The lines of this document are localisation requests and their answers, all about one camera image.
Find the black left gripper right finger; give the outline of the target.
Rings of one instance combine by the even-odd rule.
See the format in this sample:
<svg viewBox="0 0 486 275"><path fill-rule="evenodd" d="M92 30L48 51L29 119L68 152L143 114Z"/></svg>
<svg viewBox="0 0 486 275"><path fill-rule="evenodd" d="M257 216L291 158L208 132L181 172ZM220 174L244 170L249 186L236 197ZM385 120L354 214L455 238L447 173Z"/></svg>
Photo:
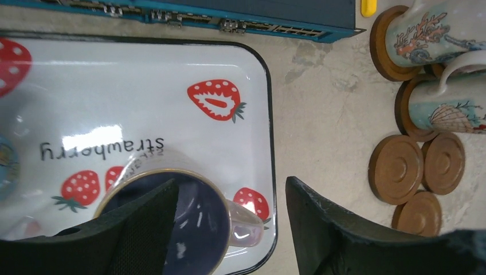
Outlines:
<svg viewBox="0 0 486 275"><path fill-rule="evenodd" d="M287 210L300 274L484 274L485 231L412 235L369 221L290 176Z"/></svg>

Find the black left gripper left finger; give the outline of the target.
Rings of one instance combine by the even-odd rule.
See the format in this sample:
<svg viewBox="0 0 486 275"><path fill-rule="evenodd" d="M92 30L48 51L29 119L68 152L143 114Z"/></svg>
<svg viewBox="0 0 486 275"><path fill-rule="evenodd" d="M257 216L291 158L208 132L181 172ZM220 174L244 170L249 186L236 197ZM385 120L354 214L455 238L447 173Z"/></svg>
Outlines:
<svg viewBox="0 0 486 275"><path fill-rule="evenodd" d="M174 227L178 185L58 234L1 241L1 274L162 274Z"/></svg>

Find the purple interior mug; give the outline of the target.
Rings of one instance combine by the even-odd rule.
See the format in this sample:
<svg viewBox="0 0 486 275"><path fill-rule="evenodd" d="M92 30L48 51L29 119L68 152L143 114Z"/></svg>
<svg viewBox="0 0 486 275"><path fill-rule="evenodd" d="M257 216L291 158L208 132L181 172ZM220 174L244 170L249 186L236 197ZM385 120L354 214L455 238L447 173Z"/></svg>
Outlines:
<svg viewBox="0 0 486 275"><path fill-rule="evenodd" d="M163 274L212 274L229 246L249 248L260 243L264 221L239 202L226 199L206 172L174 150L138 153L108 189L95 217L173 180L179 193Z"/></svg>

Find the wooden coaster front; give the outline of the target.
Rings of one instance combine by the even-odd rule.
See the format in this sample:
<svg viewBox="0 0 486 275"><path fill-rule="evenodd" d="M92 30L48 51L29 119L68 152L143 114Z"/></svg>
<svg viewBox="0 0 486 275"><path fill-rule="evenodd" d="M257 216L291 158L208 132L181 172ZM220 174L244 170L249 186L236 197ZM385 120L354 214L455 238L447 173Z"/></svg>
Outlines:
<svg viewBox="0 0 486 275"><path fill-rule="evenodd" d="M406 203L395 208L391 227L409 234L435 237L442 226L442 208L437 197L420 190Z"/></svg>

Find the blue butterfly mug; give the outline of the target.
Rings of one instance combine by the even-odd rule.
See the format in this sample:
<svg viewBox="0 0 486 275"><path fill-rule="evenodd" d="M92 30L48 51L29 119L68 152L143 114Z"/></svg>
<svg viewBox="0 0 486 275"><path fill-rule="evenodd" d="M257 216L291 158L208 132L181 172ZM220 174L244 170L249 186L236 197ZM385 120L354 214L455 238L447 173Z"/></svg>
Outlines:
<svg viewBox="0 0 486 275"><path fill-rule="evenodd" d="M17 188L20 163L12 142L1 135L1 201L6 200Z"/></svg>

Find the cream floral mug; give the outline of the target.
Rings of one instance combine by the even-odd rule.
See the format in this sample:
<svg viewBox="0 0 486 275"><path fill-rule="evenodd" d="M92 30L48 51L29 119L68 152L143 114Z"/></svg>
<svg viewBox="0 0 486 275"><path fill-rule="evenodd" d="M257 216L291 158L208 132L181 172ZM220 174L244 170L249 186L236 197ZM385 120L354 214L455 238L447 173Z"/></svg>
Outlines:
<svg viewBox="0 0 486 275"><path fill-rule="evenodd" d="M414 1L386 30L393 63L412 67L447 62L485 49L485 1Z"/></svg>

